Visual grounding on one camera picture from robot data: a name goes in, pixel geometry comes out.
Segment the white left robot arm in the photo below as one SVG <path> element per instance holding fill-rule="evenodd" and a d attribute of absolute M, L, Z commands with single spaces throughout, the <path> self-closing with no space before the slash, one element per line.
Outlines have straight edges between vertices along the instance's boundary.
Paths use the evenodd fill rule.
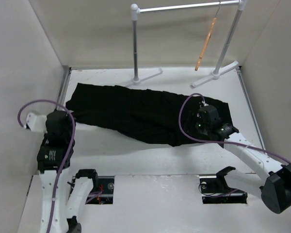
<path fill-rule="evenodd" d="M 57 111 L 28 113 L 26 128 L 43 133 L 37 163 L 42 182 L 41 233 L 80 233 L 80 216 L 89 195 L 99 188 L 95 169 L 80 169 L 70 176 L 76 124 L 72 115 Z"/>

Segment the black trousers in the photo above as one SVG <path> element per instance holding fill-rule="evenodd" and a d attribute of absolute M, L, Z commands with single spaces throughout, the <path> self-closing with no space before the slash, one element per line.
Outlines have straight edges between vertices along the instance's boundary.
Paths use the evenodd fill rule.
<path fill-rule="evenodd" d="M 78 123 L 111 129 L 148 144 L 192 144 L 180 131 L 202 98 L 122 86 L 77 84 L 65 106 Z"/>

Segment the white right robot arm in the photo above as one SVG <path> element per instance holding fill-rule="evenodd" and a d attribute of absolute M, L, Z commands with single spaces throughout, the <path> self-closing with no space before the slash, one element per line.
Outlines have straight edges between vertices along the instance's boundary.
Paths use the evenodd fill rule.
<path fill-rule="evenodd" d="M 215 186 L 221 192 L 238 189 L 260 198 L 276 214 L 291 206 L 291 163 L 283 164 L 267 152 L 254 147 L 231 123 L 223 122 L 212 105 L 201 107 L 197 113 L 189 112 L 184 121 L 189 136 L 219 144 L 254 171 L 245 174 L 227 166 L 216 173 Z"/>

